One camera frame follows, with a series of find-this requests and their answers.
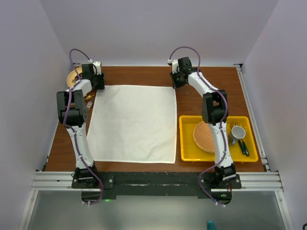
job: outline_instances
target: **white cloth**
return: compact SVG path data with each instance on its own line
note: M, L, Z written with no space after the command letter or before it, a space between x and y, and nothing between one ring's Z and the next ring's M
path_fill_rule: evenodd
M175 163L175 90L120 85L97 91L87 140L95 161Z

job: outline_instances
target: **cup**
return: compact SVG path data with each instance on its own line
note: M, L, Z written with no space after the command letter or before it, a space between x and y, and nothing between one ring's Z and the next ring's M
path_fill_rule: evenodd
M234 126L228 135L228 140L231 145L235 145L238 140L241 140L245 137L245 134L246 132L244 128L241 126Z

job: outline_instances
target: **white backdrop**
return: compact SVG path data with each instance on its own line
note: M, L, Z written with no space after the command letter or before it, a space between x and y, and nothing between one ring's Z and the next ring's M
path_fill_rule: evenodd
M279 170L295 229L307 223L307 2L280 0L244 75L272 170Z
M278 0L40 1L66 53L79 48L104 65L166 65L175 48L192 46L203 65L232 65L246 59Z
M0 229L16 230L53 139L69 60L39 1L2 1L0 21Z

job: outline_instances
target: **yellow tray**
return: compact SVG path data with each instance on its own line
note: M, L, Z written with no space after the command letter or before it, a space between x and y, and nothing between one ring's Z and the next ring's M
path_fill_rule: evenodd
M214 153L205 152L200 149L193 138L193 131L199 122L202 122L201 116L180 116L179 129L180 129L180 147L181 159L183 161L214 161ZM229 144L230 155L235 162L256 162L258 155L252 131L249 125L249 120L245 116L229 116L227 118L227 135L230 129L235 125L241 126L245 129L246 135L244 141L246 143L249 157L244 155L238 143L235 145Z

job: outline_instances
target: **wooden table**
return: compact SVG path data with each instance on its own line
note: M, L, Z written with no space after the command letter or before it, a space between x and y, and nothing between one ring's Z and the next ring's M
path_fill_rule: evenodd
M169 75L170 67L103 67L106 85L150 85L172 86ZM219 89L227 92L229 115L247 116L248 110L236 68L234 67L202 67L202 73L208 81ZM189 85L176 89L177 119L181 115L201 115L201 96ZM93 107L89 111L89 121ZM213 165L213 162L183 162L180 156L179 122L177 126L177 155L175 164L144 164L125 162L99 162L96 161L99 171L144 171L144 172L201 172ZM255 163L236 162L237 172L263 172L263 166L259 160ZM74 171L75 156L71 139L62 126L58 128L54 137L46 171Z

